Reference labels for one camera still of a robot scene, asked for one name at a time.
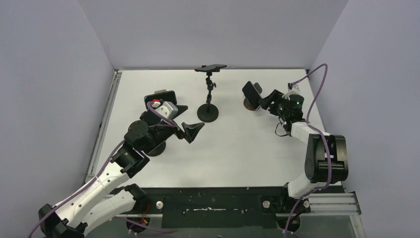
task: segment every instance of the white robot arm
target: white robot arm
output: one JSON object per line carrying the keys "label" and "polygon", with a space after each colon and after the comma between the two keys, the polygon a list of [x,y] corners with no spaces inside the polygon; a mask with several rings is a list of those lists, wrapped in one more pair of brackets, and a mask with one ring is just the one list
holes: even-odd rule
{"label": "white robot arm", "polygon": [[[324,136],[329,136],[329,133],[322,132]],[[311,134],[318,134],[313,129],[309,128],[306,122],[295,122],[292,124],[292,130],[290,135],[302,141],[308,145],[309,136]],[[297,179],[291,181],[288,186],[289,196],[293,198],[299,198],[304,194],[310,192],[315,187],[325,186],[325,182],[314,182],[307,178],[305,173],[302,173]]]}
{"label": "white robot arm", "polygon": [[188,125],[183,130],[172,119],[187,106],[154,100],[149,110],[133,122],[115,155],[111,155],[97,177],[54,206],[46,204],[38,214],[39,225],[48,238],[83,238],[98,225],[112,217],[133,209],[142,210],[146,194],[135,184],[129,185],[114,197],[102,201],[112,190],[129,181],[150,160],[145,155],[176,135],[191,143],[204,123]]}
{"label": "white robot arm", "polygon": [[307,194],[315,187],[326,185],[328,163],[325,146],[319,133],[328,141],[328,151],[331,154],[331,183],[344,181],[348,175],[346,141],[342,135],[330,135],[317,131],[303,119],[302,105],[304,98],[300,95],[297,84],[289,83],[288,92],[273,90],[270,95],[262,98],[259,92],[248,82],[242,91],[249,102],[254,102],[254,109],[261,106],[270,114],[277,116],[287,135],[295,137],[307,145],[305,158],[305,173],[287,184],[288,195],[292,198]]}

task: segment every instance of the gray wall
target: gray wall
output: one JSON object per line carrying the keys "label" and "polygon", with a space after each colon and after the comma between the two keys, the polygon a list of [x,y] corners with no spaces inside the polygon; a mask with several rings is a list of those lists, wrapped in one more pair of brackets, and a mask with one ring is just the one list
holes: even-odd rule
{"label": "gray wall", "polygon": [[82,184],[113,69],[77,0],[2,0],[0,32],[0,238],[22,238]]}
{"label": "gray wall", "polygon": [[368,238],[420,237],[419,43],[420,1],[350,0],[312,66],[329,64],[317,106],[347,138]]}
{"label": "gray wall", "polygon": [[309,68],[348,0],[79,0],[115,68]]}

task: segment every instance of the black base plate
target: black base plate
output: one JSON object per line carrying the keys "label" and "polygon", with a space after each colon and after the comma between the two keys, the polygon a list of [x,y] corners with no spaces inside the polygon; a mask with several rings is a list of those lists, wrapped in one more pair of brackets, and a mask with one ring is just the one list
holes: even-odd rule
{"label": "black base plate", "polygon": [[163,153],[165,151],[166,148],[166,142],[163,142],[162,144],[158,145],[154,150],[152,150],[149,153],[146,153],[147,156],[150,157],[154,157],[154,156],[158,156],[161,153]]}
{"label": "black base plate", "polygon": [[198,108],[197,116],[203,122],[213,122],[219,117],[219,109],[215,105],[210,104],[210,109],[207,111],[207,104],[203,104]]}

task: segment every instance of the metal bolt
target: metal bolt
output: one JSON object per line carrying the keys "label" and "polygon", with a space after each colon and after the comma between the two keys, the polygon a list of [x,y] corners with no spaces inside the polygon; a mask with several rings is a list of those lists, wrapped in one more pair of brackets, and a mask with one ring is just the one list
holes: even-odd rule
{"label": "metal bolt", "polygon": [[262,207],[263,208],[269,208],[270,207],[270,202],[269,201],[264,201],[264,202],[262,202]]}
{"label": "metal bolt", "polygon": [[163,208],[163,202],[162,202],[162,201],[158,201],[158,202],[156,203],[156,208],[158,208],[158,209],[162,209],[162,208]]}

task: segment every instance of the orange wire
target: orange wire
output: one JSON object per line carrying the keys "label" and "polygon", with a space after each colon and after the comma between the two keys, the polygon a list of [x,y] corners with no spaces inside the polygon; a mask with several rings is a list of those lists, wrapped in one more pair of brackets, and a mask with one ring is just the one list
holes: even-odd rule
{"label": "orange wire", "polygon": [[150,211],[150,204],[147,204],[147,210],[142,214],[142,220],[140,221],[140,224],[142,224],[144,220],[144,216]]}

